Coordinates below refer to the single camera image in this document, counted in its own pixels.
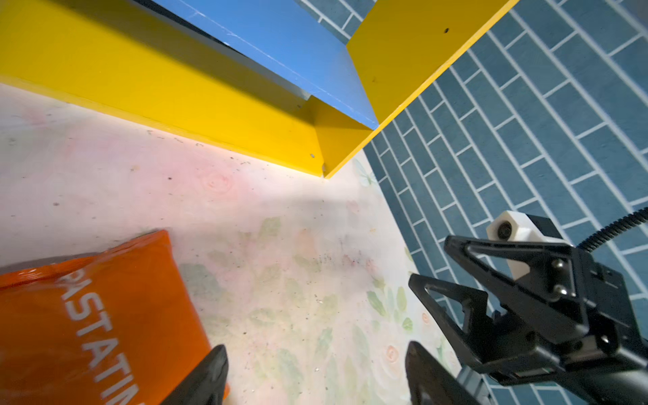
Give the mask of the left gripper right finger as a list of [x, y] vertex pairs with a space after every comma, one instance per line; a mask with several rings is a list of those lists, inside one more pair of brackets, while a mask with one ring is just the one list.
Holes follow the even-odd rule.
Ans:
[[405, 371], [413, 405], [479, 404], [418, 342], [411, 341], [408, 344]]

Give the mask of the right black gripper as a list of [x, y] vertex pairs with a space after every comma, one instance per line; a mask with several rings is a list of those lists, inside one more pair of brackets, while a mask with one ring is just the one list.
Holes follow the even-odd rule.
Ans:
[[[623, 277], [561, 243], [448, 236], [445, 252], [506, 310], [486, 312], [488, 294], [413, 274], [409, 288], [460, 362], [500, 384], [582, 381], [644, 371], [641, 337]], [[431, 296], [459, 303], [459, 326]]]

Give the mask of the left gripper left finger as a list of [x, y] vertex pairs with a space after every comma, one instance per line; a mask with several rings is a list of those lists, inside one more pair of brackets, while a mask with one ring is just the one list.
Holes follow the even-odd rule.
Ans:
[[213, 348], [161, 405], [222, 405], [229, 361], [224, 345]]

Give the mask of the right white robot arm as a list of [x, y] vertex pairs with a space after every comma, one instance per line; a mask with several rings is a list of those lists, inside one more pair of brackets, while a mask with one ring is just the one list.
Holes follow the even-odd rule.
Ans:
[[471, 371], [501, 386], [553, 382], [590, 404], [644, 404], [646, 339], [623, 276], [592, 253], [646, 221], [640, 209], [572, 245], [550, 219], [506, 211], [484, 239], [445, 239], [479, 287], [418, 274], [408, 284]]

